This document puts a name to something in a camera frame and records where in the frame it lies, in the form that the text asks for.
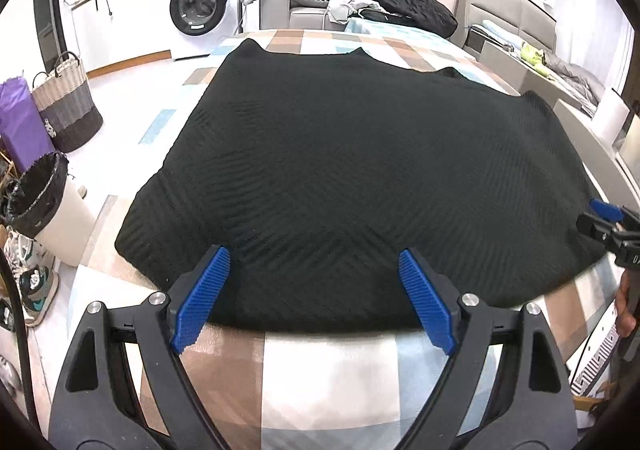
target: checkered bedsheet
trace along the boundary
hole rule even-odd
[[[462,51],[456,56],[451,49],[430,50],[395,38],[309,30],[229,38],[204,61],[206,67],[185,81],[184,89],[192,96],[197,88],[204,91],[225,56],[248,36],[272,52],[339,54],[363,47],[374,58],[404,68],[432,71],[453,66],[473,80],[515,94]],[[152,289],[150,281],[113,247],[130,203],[131,199],[118,196],[107,199],[82,269],[127,286]],[[607,257],[536,300],[565,360],[603,315],[620,273]],[[478,425],[498,358],[497,350],[488,354],[461,432]],[[207,412],[234,450],[390,450],[414,421],[446,362],[444,353],[418,331],[323,337],[211,325],[181,359]],[[140,399],[149,425],[163,430],[144,375]]]

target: trash can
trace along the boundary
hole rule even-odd
[[[67,166],[67,158],[59,152],[31,165],[9,192],[5,220],[65,264],[77,266],[95,218],[67,178]]]

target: laundry basket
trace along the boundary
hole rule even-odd
[[[102,126],[102,116],[94,104],[82,62],[71,51],[58,57],[46,80],[38,87],[31,84],[40,117],[60,152],[71,152],[94,137]]]

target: blue clamp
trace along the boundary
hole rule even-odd
[[[198,339],[226,282],[230,266],[228,249],[214,245],[193,271],[183,273],[171,286],[166,322],[171,335],[171,347],[177,354]]]
[[[458,290],[437,274],[415,248],[403,250],[398,273],[429,340],[451,356],[458,344]]]
[[[606,203],[600,199],[592,199],[589,202],[589,206],[599,217],[610,223],[621,223],[625,218],[620,207]]]

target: gray blanket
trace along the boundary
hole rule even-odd
[[[576,64],[569,64],[545,51],[545,65],[571,87],[597,106],[604,94],[604,85],[592,73]]]

